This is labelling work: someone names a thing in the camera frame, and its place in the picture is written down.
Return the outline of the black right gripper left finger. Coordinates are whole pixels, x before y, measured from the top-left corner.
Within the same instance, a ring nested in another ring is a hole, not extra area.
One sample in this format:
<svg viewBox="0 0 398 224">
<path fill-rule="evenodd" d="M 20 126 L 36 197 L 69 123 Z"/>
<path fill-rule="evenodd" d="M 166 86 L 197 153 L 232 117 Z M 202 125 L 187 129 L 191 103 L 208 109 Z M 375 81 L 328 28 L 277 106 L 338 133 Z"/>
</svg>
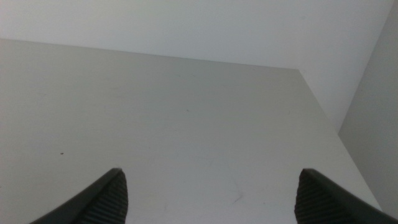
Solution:
<svg viewBox="0 0 398 224">
<path fill-rule="evenodd" d="M 124 224 L 128 205 L 126 176 L 122 169 L 112 168 L 70 200 L 32 223 Z"/>
</svg>

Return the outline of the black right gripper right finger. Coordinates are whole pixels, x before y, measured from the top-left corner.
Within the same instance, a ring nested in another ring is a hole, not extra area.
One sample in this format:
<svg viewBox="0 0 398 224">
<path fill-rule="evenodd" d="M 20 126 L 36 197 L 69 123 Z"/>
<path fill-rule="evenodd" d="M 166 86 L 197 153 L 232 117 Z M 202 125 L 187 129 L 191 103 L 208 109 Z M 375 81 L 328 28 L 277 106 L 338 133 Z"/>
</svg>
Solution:
<svg viewBox="0 0 398 224">
<path fill-rule="evenodd" d="M 397 224 L 315 169 L 300 173 L 294 213 L 298 224 Z"/>
</svg>

